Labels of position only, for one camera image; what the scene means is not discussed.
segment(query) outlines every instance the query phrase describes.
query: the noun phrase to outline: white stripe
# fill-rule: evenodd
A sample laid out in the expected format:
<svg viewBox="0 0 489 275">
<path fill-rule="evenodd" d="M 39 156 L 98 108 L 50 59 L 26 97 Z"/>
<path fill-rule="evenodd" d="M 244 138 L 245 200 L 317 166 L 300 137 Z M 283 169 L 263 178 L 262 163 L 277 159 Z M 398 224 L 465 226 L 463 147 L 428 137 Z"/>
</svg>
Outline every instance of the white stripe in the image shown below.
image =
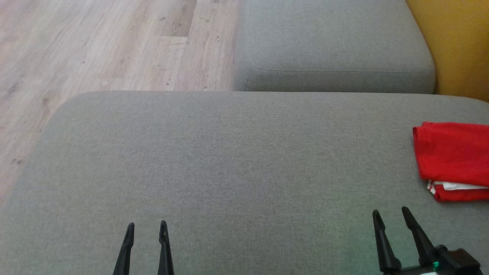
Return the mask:
<svg viewBox="0 0 489 275">
<path fill-rule="evenodd" d="M 449 183 L 449 182 L 435 182 L 435 184 L 442 184 L 443 189 L 450 190 L 469 190 L 469 189 L 489 189 L 489 187 L 471 185 L 465 183 Z"/>
</svg>

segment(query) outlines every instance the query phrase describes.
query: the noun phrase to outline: yellow wall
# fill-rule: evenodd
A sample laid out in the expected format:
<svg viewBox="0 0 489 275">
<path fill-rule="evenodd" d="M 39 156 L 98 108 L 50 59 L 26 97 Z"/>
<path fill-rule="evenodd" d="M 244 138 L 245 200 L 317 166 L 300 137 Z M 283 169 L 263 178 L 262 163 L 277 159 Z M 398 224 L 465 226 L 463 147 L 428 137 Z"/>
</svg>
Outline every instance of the yellow wall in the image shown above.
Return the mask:
<svg viewBox="0 0 489 275">
<path fill-rule="evenodd" d="M 435 61 L 437 93 L 489 102 L 489 0 L 406 0 Z"/>
</svg>

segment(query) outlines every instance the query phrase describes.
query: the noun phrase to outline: gray cushion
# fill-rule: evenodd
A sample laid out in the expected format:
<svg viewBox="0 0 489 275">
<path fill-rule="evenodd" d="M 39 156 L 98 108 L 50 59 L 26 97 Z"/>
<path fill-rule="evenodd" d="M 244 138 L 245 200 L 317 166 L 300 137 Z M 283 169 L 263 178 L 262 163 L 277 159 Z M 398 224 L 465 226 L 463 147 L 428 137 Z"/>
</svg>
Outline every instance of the gray cushion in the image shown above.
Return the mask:
<svg viewBox="0 0 489 275">
<path fill-rule="evenodd" d="M 236 91 L 433 93 L 405 0 L 242 0 Z"/>
<path fill-rule="evenodd" d="M 159 221 L 176 274 L 380 274 L 378 209 L 417 262 L 401 206 L 434 244 L 489 264 L 489 204 L 440 204 L 412 127 L 489 124 L 438 95 L 99 92 L 54 115 L 0 213 L 3 275 L 111 274 L 135 222 L 133 274 L 156 274 Z"/>
</svg>

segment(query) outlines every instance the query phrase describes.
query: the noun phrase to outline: sofa seat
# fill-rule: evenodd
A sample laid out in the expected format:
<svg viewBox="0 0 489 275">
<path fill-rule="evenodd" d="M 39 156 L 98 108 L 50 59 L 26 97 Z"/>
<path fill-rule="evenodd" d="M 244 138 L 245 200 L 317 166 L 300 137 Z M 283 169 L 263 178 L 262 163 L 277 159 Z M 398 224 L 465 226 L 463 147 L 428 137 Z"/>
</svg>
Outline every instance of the sofa seat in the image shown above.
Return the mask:
<svg viewBox="0 0 489 275">
<path fill-rule="evenodd" d="M 44 129 L 0 208 L 2 275 L 112 274 L 130 222 L 131 274 L 375 275 L 372 211 L 418 262 L 401 207 L 434 245 L 489 265 L 489 204 L 440 204 L 412 128 L 489 124 L 489 104 L 425 94 L 93 92 Z"/>
</svg>

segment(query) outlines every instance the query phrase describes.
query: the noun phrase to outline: red cloth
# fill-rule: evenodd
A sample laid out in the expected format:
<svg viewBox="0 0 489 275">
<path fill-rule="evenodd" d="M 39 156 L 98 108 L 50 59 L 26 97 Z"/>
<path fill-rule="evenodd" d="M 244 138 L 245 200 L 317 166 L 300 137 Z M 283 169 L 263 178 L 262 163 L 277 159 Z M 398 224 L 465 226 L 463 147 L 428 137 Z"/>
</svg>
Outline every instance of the red cloth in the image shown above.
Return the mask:
<svg viewBox="0 0 489 275">
<path fill-rule="evenodd" d="M 422 179 L 489 187 L 488 125 L 424 122 L 413 128 L 413 136 Z M 489 199 L 487 190 L 435 189 L 439 201 Z"/>
</svg>

